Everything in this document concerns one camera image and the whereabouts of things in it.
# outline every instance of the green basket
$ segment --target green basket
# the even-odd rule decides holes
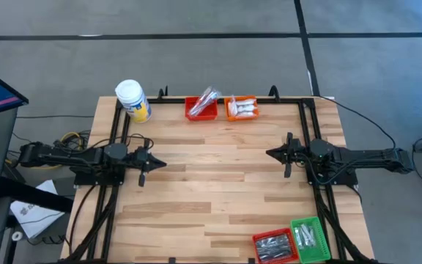
[[[306,224],[314,229],[314,236],[316,240],[315,247],[305,247],[304,249],[299,249],[299,246],[297,246],[294,228],[299,227],[301,224]],[[322,225],[320,224],[318,217],[315,216],[306,219],[292,220],[291,230],[295,239],[297,252],[299,253],[299,260],[301,263],[314,263],[331,259],[330,250],[328,249],[327,241],[323,235]]]

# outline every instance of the yellow label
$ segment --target yellow label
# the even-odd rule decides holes
[[[147,112],[147,107],[144,102],[141,102],[141,105],[138,107],[133,107],[133,121],[134,122],[146,122],[149,113]]]

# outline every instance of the white paper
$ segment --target white paper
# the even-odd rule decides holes
[[[37,189],[48,191],[52,194],[58,194],[52,180],[46,180],[44,183],[37,186]],[[36,237],[60,216],[64,215],[64,213],[60,213],[56,210],[41,208],[38,205],[31,205],[19,201],[13,202],[11,204],[11,211],[14,213],[14,216],[19,221],[19,223],[38,221],[48,216],[42,221],[21,225],[28,238]]]

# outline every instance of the white cap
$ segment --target white cap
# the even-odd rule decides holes
[[[120,102],[134,103],[141,98],[143,89],[135,80],[124,80],[116,86],[115,93]]]

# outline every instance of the orange basket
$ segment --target orange basket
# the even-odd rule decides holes
[[[240,100],[247,100],[247,99],[256,99],[255,95],[247,95],[247,96],[234,96],[236,101],[240,101]],[[260,113],[258,111],[258,108],[255,108],[253,110],[253,113],[255,114],[252,117],[233,117],[229,114],[229,107],[228,107],[228,103],[232,100],[232,98],[224,98],[224,106],[226,107],[226,116],[227,116],[227,120],[228,121],[244,121],[244,120],[254,120],[256,119]],[[253,103],[253,105],[255,107],[258,107],[258,105],[256,104],[256,100],[255,103]]]

